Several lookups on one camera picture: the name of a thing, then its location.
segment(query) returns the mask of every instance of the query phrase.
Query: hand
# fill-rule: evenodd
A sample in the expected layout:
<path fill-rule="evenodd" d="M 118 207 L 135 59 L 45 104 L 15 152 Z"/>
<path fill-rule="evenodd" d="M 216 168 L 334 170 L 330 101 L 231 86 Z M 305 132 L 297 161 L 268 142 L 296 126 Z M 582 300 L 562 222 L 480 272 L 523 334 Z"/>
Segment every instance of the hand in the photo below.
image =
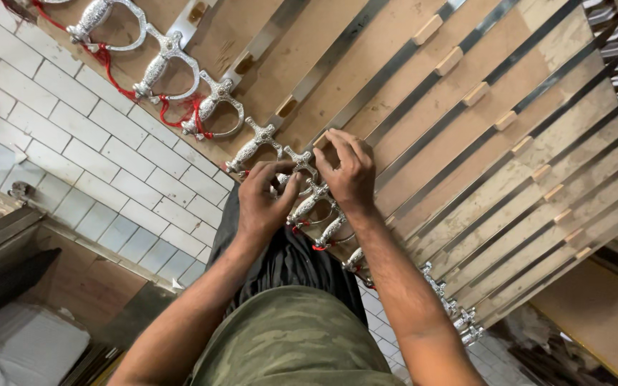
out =
<path fill-rule="evenodd" d="M 270 187 L 279 188 L 277 173 L 292 174 L 295 163 L 258 162 L 240 186 L 240 219 L 237 234 L 247 240 L 270 241 L 273 234 L 285 224 L 297 196 L 301 174 L 294 173 L 282 194 L 275 198 Z"/>
<path fill-rule="evenodd" d="M 314 148 L 316 167 L 328 183 L 333 197 L 349 218 L 355 214 L 377 213 L 373 203 L 373 184 L 376 166 L 373 164 L 371 146 L 356 136 L 334 128 L 325 133 L 340 158 L 340 165 L 333 169 L 319 148 Z"/>

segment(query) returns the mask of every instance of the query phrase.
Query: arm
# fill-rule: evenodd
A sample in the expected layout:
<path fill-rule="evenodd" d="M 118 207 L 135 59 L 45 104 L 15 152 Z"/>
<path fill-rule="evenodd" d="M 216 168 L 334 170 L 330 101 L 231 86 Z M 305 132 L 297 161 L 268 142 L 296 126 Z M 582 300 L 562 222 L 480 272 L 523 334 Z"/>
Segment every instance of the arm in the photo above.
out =
<path fill-rule="evenodd" d="M 240 186 L 237 234 L 223 256 L 159 315 L 135 341 L 110 386 L 177 385 L 204 351 L 247 271 L 285 222 L 299 194 L 299 173 L 275 200 L 276 173 L 292 173 L 292 162 L 259 162 Z"/>
<path fill-rule="evenodd" d="M 320 149 L 316 164 L 356 232 L 385 314 L 415 385 L 485 385 L 471 364 L 440 299 L 385 227 L 373 202 L 373 151 L 359 138 L 326 133 L 340 165 L 333 169 Z"/>

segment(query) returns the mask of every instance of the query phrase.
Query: left hand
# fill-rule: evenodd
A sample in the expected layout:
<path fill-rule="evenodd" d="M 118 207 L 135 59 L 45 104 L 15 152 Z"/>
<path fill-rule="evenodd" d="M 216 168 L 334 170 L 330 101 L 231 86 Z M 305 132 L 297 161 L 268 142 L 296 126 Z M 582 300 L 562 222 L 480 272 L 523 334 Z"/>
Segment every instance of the left hand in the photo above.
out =
<path fill-rule="evenodd" d="M 277 173 L 292 174 L 292 161 L 258 162 L 240 186 L 240 219 L 237 234 L 247 240 L 270 241 L 285 224 L 290 210 L 299 196 L 301 174 L 294 173 L 278 198 L 270 193 Z"/>

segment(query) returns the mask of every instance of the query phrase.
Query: black pants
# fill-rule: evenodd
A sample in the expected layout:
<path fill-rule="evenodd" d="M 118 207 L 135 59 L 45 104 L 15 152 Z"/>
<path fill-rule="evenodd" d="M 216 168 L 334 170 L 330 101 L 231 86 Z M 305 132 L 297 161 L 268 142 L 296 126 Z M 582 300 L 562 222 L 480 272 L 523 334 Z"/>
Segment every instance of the black pants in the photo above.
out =
<path fill-rule="evenodd" d="M 236 183 L 223 209 L 223 218 L 214 239 L 207 270 L 228 248 L 237 233 L 237 220 L 240 217 L 240 199 L 237 196 L 239 187 Z M 225 316 L 262 291 L 300 285 L 318 288 L 337 297 L 368 327 L 354 274 L 344 271 L 328 252 L 313 250 L 312 244 L 304 234 L 294 234 L 289 227 L 279 229 L 247 272 L 247 279 L 235 294 Z"/>

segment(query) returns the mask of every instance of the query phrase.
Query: camouflage shirt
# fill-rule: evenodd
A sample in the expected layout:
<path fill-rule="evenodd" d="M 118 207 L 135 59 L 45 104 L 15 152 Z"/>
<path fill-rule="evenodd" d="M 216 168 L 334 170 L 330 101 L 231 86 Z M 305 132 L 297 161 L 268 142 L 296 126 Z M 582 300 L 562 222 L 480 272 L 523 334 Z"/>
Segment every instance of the camouflage shirt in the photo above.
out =
<path fill-rule="evenodd" d="M 305 286 L 264 291 L 221 323 L 191 385 L 402 386 L 338 299 Z"/>

